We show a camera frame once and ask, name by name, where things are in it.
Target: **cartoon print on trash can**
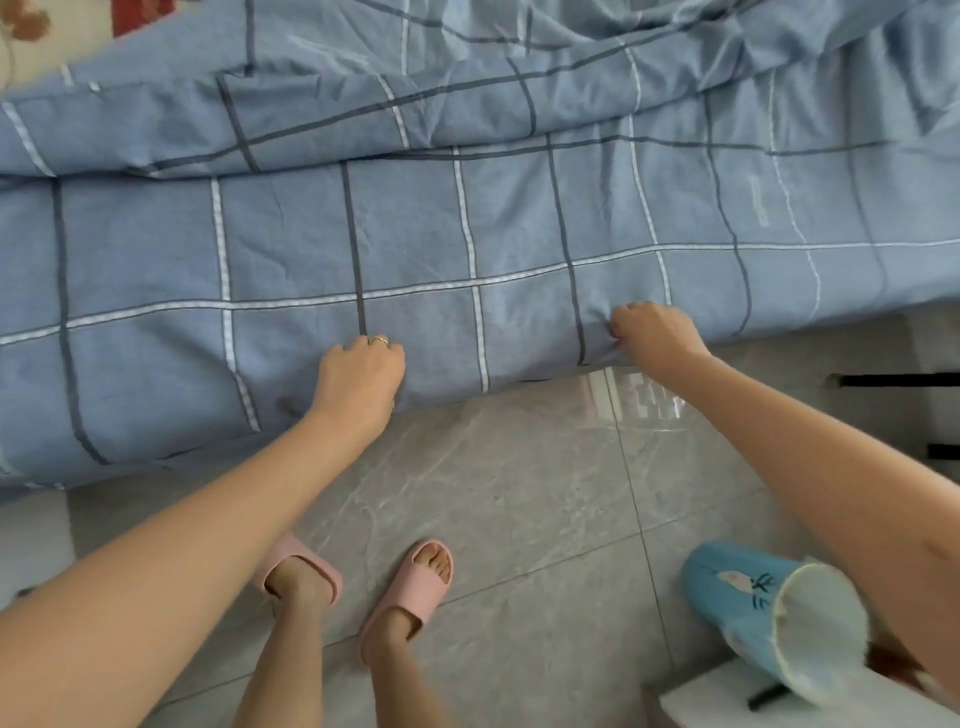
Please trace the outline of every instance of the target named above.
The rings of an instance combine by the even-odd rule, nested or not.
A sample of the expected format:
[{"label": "cartoon print on trash can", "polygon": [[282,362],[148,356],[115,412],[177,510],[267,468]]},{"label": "cartoon print on trash can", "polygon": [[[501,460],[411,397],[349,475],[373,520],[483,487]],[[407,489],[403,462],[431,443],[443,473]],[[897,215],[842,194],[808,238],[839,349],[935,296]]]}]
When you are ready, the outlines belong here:
[{"label": "cartoon print on trash can", "polygon": [[716,576],[720,581],[730,584],[738,592],[752,596],[754,598],[754,609],[761,612],[770,606],[770,600],[757,592],[768,595],[767,588],[773,589],[777,586],[773,575],[769,573],[762,573],[757,580],[740,571],[718,571]]}]

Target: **pink slipper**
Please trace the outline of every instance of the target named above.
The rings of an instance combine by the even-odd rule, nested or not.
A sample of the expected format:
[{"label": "pink slipper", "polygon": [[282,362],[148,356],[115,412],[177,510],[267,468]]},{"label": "pink slipper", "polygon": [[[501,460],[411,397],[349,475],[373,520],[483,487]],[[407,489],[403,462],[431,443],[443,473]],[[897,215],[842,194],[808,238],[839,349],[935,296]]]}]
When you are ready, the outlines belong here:
[{"label": "pink slipper", "polygon": [[412,614],[420,621],[420,626],[414,629],[408,641],[412,641],[423,629],[423,626],[430,621],[437,607],[444,600],[444,596],[450,589],[450,584],[444,583],[440,576],[427,567],[414,563],[418,554],[431,544],[439,546],[446,552],[446,557],[450,560],[450,584],[453,583],[453,554],[450,549],[444,546],[436,539],[427,539],[419,542],[416,546],[407,551],[403,557],[403,563],[400,565],[400,571],[396,573],[390,589],[380,599],[376,605],[373,614],[367,619],[363,630],[360,632],[360,662],[366,664],[363,659],[363,644],[367,638],[367,633],[377,618],[391,607],[401,607]]},{"label": "pink slipper", "polygon": [[263,563],[260,564],[260,568],[257,569],[256,574],[253,575],[253,585],[265,595],[276,596],[267,588],[267,577],[270,576],[271,571],[279,566],[281,561],[291,556],[297,556],[303,559],[303,561],[316,569],[320,576],[330,582],[330,586],[333,587],[333,599],[330,601],[330,606],[332,607],[336,604],[340,598],[340,593],[344,590],[344,577],[341,576],[339,571],[320,558],[320,556],[307,548],[303,542],[292,533],[288,533],[281,538],[274,544],[274,547],[270,549],[270,553],[267,554]]}]

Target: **foot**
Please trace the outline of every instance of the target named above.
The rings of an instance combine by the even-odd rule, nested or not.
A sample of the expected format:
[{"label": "foot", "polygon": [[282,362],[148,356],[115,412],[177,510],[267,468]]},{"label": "foot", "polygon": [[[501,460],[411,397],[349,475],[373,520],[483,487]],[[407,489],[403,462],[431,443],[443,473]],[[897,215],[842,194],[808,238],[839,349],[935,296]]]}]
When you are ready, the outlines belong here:
[{"label": "foot", "polygon": [[281,603],[307,601],[325,610],[333,601],[333,585],[299,556],[277,564],[267,576],[265,586]]},{"label": "foot", "polygon": [[[444,581],[450,583],[453,571],[450,558],[446,551],[436,544],[425,546],[414,559],[415,564],[430,569]],[[407,644],[411,635],[420,629],[420,620],[402,607],[391,607],[376,618],[371,625],[367,641],[364,644],[364,661],[370,663],[370,657],[382,652],[383,649],[393,649]]]}]

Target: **person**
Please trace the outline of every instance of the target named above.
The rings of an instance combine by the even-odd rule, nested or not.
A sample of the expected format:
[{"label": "person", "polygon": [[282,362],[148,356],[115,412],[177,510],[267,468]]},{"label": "person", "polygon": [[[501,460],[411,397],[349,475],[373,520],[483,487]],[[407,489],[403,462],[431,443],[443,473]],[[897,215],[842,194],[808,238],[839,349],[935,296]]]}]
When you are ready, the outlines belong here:
[{"label": "person", "polygon": [[[735,371],[710,354],[678,308],[630,303],[613,311],[611,328],[641,371],[730,440],[917,659],[960,696],[956,486]],[[341,581],[285,534],[383,431],[404,366],[402,347],[384,336],[334,347],[299,424],[0,613],[4,725],[137,725],[258,564],[254,583],[278,600],[278,620],[236,724],[319,725],[317,617],[336,601]],[[361,657],[372,670],[380,728],[450,725],[408,642],[452,577],[442,544],[415,546],[368,620]]]}]

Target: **forearm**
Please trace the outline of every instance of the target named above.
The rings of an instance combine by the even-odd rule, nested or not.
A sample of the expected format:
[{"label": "forearm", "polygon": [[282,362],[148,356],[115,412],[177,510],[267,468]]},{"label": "forearm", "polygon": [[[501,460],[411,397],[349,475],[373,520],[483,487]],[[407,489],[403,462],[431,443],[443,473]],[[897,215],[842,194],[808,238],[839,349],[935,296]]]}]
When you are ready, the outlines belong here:
[{"label": "forearm", "polygon": [[960,695],[957,486],[715,358],[696,358],[669,386],[730,440]]},{"label": "forearm", "polygon": [[309,416],[0,614],[7,724],[137,724],[271,544],[360,454],[343,425]]}]

